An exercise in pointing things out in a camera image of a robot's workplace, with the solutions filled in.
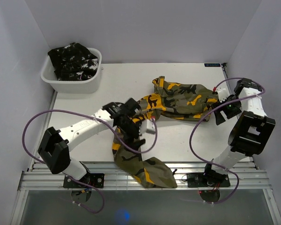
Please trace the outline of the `yellow green camouflage trousers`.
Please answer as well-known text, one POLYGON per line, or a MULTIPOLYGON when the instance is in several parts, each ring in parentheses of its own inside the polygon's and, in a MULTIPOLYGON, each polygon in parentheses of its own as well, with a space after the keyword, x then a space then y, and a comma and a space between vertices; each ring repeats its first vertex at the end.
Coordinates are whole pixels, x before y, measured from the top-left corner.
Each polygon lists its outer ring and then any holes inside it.
MULTIPOLYGON (((167 82, 163 76, 152 81, 154 92, 138 100, 141 112, 133 117, 134 122, 160 116, 182 121, 199 121, 218 101, 217 93, 201 84, 167 82)), ((129 151, 119 140, 125 134, 117 127, 112 143, 115 164, 130 174, 144 188, 176 188, 171 169, 156 157, 142 159, 140 153, 129 151)))

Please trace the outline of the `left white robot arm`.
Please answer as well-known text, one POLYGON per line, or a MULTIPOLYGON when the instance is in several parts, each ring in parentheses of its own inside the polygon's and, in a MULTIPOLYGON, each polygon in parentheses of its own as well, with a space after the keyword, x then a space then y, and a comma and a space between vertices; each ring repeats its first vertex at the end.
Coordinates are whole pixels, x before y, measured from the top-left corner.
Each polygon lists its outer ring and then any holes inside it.
POLYGON ((70 151, 92 136, 113 127, 118 127, 126 135, 125 140, 138 138, 141 125, 139 122, 135 124, 132 117, 140 111, 140 105, 133 98, 125 103, 108 103, 93 114, 92 119, 84 119, 58 130, 48 128, 38 153, 52 174, 63 173, 72 177, 79 187, 85 187, 90 183, 90 172, 82 162, 70 157, 70 151))

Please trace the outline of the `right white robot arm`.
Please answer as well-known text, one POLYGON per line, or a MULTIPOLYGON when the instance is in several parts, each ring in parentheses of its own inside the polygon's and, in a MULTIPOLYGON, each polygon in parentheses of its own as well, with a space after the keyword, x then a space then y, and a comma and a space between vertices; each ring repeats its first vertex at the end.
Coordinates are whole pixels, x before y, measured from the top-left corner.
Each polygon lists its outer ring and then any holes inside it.
POLYGON ((259 155, 275 127, 275 120, 265 113, 261 94, 261 85, 242 78, 237 81, 234 94, 228 95, 225 89, 215 89, 218 101, 211 105, 216 124, 238 116, 229 137, 227 148, 205 166, 203 183, 213 186, 228 179, 228 170, 240 160, 259 155))

